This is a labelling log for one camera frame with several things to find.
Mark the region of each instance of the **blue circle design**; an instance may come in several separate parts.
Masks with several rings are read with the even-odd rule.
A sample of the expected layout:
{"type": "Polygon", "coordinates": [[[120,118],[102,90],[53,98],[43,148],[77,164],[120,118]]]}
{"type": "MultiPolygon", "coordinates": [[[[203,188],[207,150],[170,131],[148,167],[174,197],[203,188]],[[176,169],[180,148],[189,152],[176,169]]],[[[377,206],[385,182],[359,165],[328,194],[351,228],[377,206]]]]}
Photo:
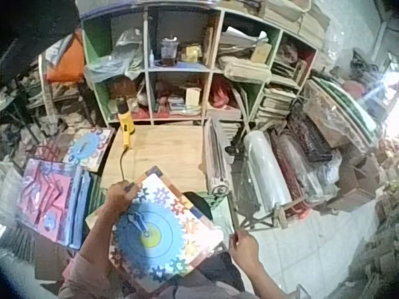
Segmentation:
{"type": "Polygon", "coordinates": [[[86,133],[72,145],[70,155],[75,159],[84,159],[92,156],[100,144],[100,137],[96,133],[86,133]]]}
{"type": "Polygon", "coordinates": [[[152,202],[133,203],[119,219],[116,229],[119,251],[132,268],[148,271],[164,268],[175,259],[183,248],[183,236],[178,218],[169,209],[152,202]],[[160,230],[161,240],[155,247],[144,247],[140,242],[142,232],[130,222],[128,216],[140,213],[145,224],[160,230]]]}

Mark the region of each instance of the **wooden board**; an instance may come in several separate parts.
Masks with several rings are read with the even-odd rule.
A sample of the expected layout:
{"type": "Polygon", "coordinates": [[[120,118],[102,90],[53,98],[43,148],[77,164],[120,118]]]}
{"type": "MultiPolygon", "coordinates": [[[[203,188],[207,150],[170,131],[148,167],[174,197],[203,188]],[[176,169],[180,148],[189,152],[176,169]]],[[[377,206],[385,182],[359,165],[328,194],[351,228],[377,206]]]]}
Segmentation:
{"type": "MultiPolygon", "coordinates": [[[[122,161],[128,181],[135,181],[152,166],[158,166],[181,192],[207,190],[202,127],[136,126],[130,140],[132,149],[126,152],[122,161]]],[[[105,164],[101,187],[108,188],[122,180],[119,168],[122,144],[119,129],[105,164]]]]}

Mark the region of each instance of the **colorful tile board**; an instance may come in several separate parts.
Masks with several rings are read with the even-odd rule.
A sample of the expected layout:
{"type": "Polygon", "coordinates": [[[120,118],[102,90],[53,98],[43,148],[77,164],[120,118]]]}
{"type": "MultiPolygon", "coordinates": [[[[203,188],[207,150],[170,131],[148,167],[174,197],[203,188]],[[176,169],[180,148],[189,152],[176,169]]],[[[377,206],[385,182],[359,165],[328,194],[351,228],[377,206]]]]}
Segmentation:
{"type": "Polygon", "coordinates": [[[153,296],[197,267],[223,233],[157,167],[135,183],[142,188],[114,227],[110,260],[143,296],[153,296]]]}
{"type": "Polygon", "coordinates": [[[62,161],[97,172],[113,132],[114,129],[108,128],[80,129],[62,161]]]}
{"type": "Polygon", "coordinates": [[[81,166],[30,159],[19,220],[53,242],[79,249],[90,176],[81,166]]]}

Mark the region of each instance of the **small container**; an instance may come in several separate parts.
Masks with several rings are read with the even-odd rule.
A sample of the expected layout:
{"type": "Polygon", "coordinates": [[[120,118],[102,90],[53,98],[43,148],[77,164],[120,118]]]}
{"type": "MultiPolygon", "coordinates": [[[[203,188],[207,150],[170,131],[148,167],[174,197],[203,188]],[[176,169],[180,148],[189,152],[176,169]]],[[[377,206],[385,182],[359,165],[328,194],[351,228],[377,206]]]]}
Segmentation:
{"type": "Polygon", "coordinates": [[[161,65],[163,67],[172,67],[176,64],[177,46],[179,42],[176,38],[163,39],[161,42],[161,65]]]}
{"type": "Polygon", "coordinates": [[[150,67],[154,67],[154,53],[150,52],[150,67]]]}

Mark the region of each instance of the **cardboard box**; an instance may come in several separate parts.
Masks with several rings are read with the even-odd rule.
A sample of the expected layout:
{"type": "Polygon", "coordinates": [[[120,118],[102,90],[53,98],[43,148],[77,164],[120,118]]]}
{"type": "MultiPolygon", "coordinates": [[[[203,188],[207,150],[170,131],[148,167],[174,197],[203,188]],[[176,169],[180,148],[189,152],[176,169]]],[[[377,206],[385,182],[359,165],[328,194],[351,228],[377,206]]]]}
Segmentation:
{"type": "Polygon", "coordinates": [[[352,212],[360,206],[375,199],[378,189],[378,168],[371,158],[364,165],[354,167],[342,163],[339,169],[338,187],[340,192],[328,207],[345,212],[352,212]]]}
{"type": "Polygon", "coordinates": [[[267,58],[272,50],[271,44],[257,45],[251,56],[251,61],[259,64],[266,63],[267,58]]]}

